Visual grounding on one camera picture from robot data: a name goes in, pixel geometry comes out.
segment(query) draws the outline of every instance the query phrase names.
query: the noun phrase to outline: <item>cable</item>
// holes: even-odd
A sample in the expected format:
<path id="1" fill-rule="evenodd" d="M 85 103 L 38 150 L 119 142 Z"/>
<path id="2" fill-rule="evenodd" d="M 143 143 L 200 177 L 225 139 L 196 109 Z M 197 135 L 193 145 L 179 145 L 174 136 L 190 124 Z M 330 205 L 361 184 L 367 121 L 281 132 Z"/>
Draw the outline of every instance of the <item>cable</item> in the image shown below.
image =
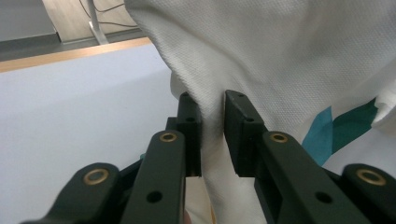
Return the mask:
<path id="1" fill-rule="evenodd" d="M 84 5 L 82 4 L 81 0 L 79 0 L 79 3 L 81 4 L 82 8 L 84 9 L 85 14 L 90 18 L 90 17 L 91 17 L 91 16 L 90 16 L 90 13 L 88 13 L 87 9 L 86 9 L 86 8 L 84 7 Z M 109 10 L 114 9 L 114 8 L 116 8 L 116 7 L 120 7 L 120 6 L 122 6 L 122 5 L 123 5 L 123 4 L 118 5 L 118 6 L 115 6 L 115 7 L 111 7 L 111 8 L 108 8 L 108 9 L 104 10 L 104 11 L 109 11 Z M 99 21 L 99 23 L 100 23 L 100 24 L 109 24 L 109 25 L 118 25 L 118 26 L 123 26 L 123 27 L 132 27 L 132 28 L 137 27 L 137 25 L 127 25 L 127 24 L 121 24 L 121 23 L 116 23 L 116 22 L 112 22 L 112 21 Z"/>

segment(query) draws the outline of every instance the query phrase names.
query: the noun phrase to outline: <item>white cloth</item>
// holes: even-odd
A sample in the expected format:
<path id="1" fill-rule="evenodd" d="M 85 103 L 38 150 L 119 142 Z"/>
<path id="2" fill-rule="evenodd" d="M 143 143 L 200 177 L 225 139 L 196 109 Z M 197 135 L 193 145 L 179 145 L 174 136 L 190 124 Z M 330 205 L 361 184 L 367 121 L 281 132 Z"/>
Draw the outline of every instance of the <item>white cloth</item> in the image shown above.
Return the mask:
<path id="1" fill-rule="evenodd" d="M 225 90 L 245 93 L 269 130 L 301 140 L 325 107 L 361 104 L 395 79 L 395 1 L 125 3 L 201 108 L 203 174 L 220 224 L 264 221 L 253 180 L 234 174 L 223 140 Z"/>

